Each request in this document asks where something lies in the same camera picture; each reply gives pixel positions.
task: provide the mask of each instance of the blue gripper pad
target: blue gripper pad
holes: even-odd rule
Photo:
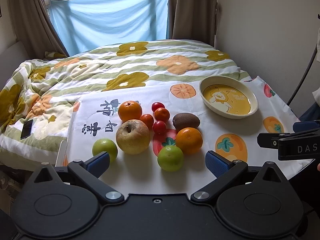
[[[96,178],[100,177],[109,167],[110,156],[107,152],[99,153],[87,163],[86,170]]]
[[[214,151],[208,151],[205,155],[205,165],[216,177],[227,172],[232,166],[232,162],[218,155]]]
[[[320,128],[318,120],[309,122],[295,122],[292,126],[294,132],[303,132],[316,128]]]

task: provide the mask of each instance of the green fruit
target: green fruit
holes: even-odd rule
[[[158,164],[165,171],[177,171],[183,165],[183,152],[175,145],[165,146],[158,154]]]
[[[108,152],[110,156],[110,162],[113,162],[118,156],[118,148],[116,144],[110,139],[96,140],[92,146],[92,155],[96,156],[100,152]]]

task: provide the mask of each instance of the kiwi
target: kiwi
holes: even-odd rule
[[[177,131],[183,128],[193,127],[197,128],[200,125],[200,120],[197,116],[191,113],[179,113],[172,119],[173,126]]]

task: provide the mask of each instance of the blue curtain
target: blue curtain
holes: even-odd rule
[[[168,0],[52,1],[50,20],[69,55],[166,38]]]

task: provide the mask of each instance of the cartoon duck illustration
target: cartoon duck illustration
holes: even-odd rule
[[[214,87],[214,89],[210,93],[210,104],[220,111],[223,111],[225,113],[228,112],[229,109],[232,108],[232,106],[227,102],[229,100],[229,92],[229,90],[226,90],[226,92],[224,92],[220,91],[218,87]]]

